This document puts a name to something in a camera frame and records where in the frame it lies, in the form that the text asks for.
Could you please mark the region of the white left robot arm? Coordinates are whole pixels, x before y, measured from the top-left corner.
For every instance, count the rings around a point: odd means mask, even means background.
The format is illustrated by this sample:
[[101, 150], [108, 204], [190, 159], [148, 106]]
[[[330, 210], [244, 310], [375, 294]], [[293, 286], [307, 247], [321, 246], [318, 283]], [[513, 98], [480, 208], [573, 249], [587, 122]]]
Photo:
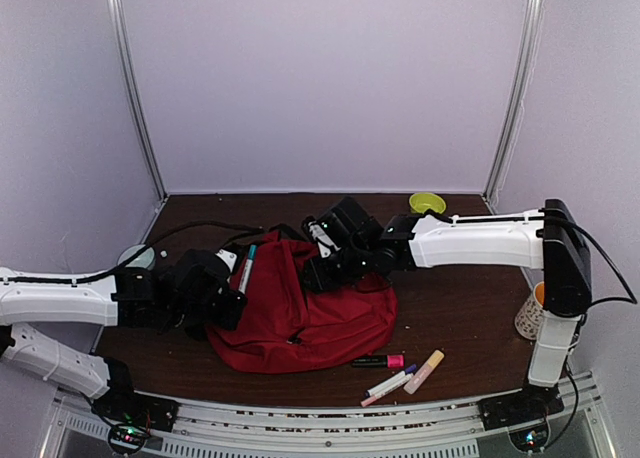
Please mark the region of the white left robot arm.
[[37, 323], [85, 323], [148, 328], [166, 333], [182, 325], [237, 327], [247, 299], [230, 281], [241, 264], [234, 249], [188, 250], [174, 265], [155, 266], [143, 245], [94, 275], [28, 275], [1, 271], [1, 359], [87, 397], [123, 422], [146, 409], [127, 365], [75, 350], [35, 329]]

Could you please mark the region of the red student backpack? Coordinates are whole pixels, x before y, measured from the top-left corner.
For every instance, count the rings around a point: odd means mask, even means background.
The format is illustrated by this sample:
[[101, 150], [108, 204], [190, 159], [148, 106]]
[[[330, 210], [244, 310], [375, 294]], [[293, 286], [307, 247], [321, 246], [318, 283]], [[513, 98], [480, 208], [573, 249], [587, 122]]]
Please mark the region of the red student backpack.
[[314, 245], [272, 231], [257, 243], [247, 299], [236, 329], [204, 323], [187, 328], [229, 367], [258, 374], [331, 368], [369, 355], [392, 338], [398, 300], [376, 274], [355, 286], [316, 294], [301, 282]]

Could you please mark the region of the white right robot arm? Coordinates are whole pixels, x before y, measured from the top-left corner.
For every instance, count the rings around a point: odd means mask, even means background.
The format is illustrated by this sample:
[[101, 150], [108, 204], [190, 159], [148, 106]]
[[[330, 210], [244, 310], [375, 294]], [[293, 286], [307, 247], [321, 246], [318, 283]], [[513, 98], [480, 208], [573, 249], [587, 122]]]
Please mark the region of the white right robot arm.
[[530, 420], [558, 413], [558, 382], [574, 337], [592, 304], [591, 257], [565, 203], [549, 199], [519, 214], [447, 217], [432, 210], [397, 215], [386, 226], [346, 197], [302, 230], [318, 247], [303, 267], [315, 293], [359, 281], [369, 273], [445, 265], [501, 265], [544, 274], [541, 328], [522, 390], [482, 402], [485, 412], [514, 411]]

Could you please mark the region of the teal capped white marker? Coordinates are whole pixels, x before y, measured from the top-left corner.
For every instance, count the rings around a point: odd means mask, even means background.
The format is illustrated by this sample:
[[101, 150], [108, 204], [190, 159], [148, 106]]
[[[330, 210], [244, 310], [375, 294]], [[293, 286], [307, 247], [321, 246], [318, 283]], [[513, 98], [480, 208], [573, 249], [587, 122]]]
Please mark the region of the teal capped white marker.
[[250, 281], [253, 265], [255, 262], [256, 254], [257, 254], [257, 245], [251, 245], [249, 247], [249, 251], [247, 254], [247, 258], [244, 264], [244, 268], [242, 270], [241, 278], [239, 281], [238, 292], [242, 295], [246, 294], [248, 284]]

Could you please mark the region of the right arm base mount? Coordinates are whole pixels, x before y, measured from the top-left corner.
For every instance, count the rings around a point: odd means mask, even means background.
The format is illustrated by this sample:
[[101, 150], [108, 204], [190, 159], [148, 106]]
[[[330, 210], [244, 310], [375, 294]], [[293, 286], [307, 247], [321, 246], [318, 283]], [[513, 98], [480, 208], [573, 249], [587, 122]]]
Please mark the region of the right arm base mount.
[[519, 391], [481, 399], [478, 410], [484, 430], [489, 431], [547, 418], [562, 412], [564, 403], [557, 385], [525, 385]]

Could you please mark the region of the pastel yellow pink highlighter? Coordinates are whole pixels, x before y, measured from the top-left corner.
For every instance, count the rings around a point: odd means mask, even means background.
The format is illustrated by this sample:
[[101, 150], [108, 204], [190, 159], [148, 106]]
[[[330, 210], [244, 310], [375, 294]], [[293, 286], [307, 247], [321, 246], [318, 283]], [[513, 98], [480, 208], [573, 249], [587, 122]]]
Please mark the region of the pastel yellow pink highlighter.
[[442, 362], [444, 357], [445, 354], [441, 350], [436, 349], [423, 363], [423, 365], [416, 371], [414, 376], [404, 385], [404, 391], [410, 395], [415, 394], [416, 391], [426, 381], [426, 379]]

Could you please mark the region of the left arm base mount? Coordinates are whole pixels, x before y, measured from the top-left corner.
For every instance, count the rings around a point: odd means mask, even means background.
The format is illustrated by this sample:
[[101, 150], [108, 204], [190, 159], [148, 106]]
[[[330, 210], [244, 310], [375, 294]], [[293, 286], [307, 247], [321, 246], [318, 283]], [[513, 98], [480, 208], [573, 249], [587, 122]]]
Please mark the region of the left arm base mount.
[[92, 400], [94, 411], [107, 419], [171, 432], [177, 418], [179, 403], [172, 399], [136, 392], [125, 363], [113, 358], [104, 358], [104, 362], [109, 372], [107, 391]]

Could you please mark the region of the black pink highlighter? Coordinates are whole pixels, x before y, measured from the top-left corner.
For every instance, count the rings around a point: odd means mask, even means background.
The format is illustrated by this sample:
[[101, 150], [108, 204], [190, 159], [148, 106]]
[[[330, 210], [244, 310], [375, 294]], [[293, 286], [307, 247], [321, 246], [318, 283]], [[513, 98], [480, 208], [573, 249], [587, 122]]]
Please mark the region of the black pink highlighter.
[[350, 365], [362, 369], [400, 369], [405, 365], [405, 358], [402, 354], [365, 355], [354, 359]]

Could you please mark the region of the purple capped white marker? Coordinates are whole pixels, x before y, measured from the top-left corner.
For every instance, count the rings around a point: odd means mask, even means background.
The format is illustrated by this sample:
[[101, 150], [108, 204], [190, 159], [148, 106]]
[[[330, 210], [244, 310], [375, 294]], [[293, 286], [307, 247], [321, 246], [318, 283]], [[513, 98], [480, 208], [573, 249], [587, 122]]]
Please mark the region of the purple capped white marker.
[[417, 365], [416, 364], [412, 364], [409, 367], [405, 368], [404, 370], [396, 373], [395, 375], [393, 375], [392, 377], [388, 378], [387, 380], [379, 383], [378, 385], [375, 385], [374, 387], [368, 389], [365, 393], [365, 396], [367, 398], [373, 396], [374, 394], [390, 387], [392, 384], [395, 384], [396, 382], [401, 381], [404, 377], [408, 376], [409, 374], [415, 372], [417, 369]]

